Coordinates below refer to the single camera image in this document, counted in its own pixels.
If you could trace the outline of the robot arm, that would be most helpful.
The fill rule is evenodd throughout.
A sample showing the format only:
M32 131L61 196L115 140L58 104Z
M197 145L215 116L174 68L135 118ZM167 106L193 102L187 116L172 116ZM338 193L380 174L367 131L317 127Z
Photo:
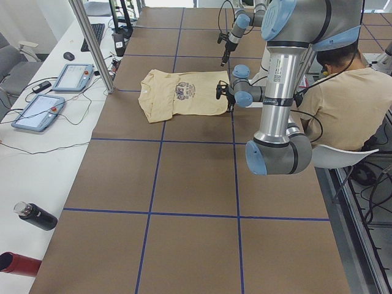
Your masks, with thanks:
M232 30L228 33L220 31L217 43L225 41L225 51L222 56L220 66L226 65L230 59L230 53L234 52L248 27L262 26L262 22L269 4L269 1L254 1L255 7L253 13L248 13L244 9L239 9L234 13L234 23Z
M301 59L309 50L325 51L356 42L360 34L363 1L255 1L254 12L235 14L225 42L223 62L239 44L248 27L261 29L269 51L266 86L249 82L249 68L233 69L233 81L219 82L217 96L225 96L228 108L247 107L262 100L261 122L246 144L246 161L256 175L287 175L303 171L310 163L312 147L290 116L294 93L304 75Z

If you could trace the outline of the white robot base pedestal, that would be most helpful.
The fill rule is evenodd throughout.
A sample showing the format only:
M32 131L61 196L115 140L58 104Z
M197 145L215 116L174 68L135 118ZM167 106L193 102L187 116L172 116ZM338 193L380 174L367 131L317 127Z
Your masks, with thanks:
M267 49L267 46L265 46L262 60L260 62L260 69L259 71L254 75L254 77L249 80L251 84L254 86L266 86L266 81L267 81L267 75L268 75L268 70L270 66L270 52Z

